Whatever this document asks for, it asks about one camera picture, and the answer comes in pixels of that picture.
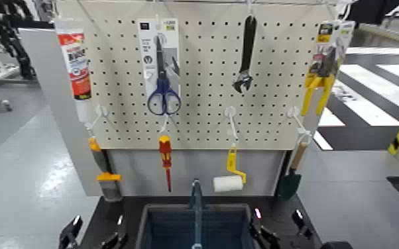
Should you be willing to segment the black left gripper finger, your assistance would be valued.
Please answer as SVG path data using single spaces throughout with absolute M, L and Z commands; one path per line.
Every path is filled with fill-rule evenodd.
M 60 232 L 58 239 L 58 249 L 79 248 L 76 238 L 83 225 L 80 215 L 76 215 Z
M 101 249 L 122 249 L 128 240 L 127 216 L 121 215 L 117 221 L 117 230 L 101 243 Z

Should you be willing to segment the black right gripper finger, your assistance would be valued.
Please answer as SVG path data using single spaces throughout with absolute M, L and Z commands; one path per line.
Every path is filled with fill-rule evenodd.
M 303 236 L 304 238 L 311 240 L 313 236 L 312 230 L 306 224 L 305 218 L 299 209 L 296 209 L 292 214 L 291 218 L 293 223 L 297 226 L 297 236 Z
M 277 234 L 261 224 L 262 215 L 254 208 L 249 223 L 249 232 L 260 249 L 280 249 L 280 238 Z

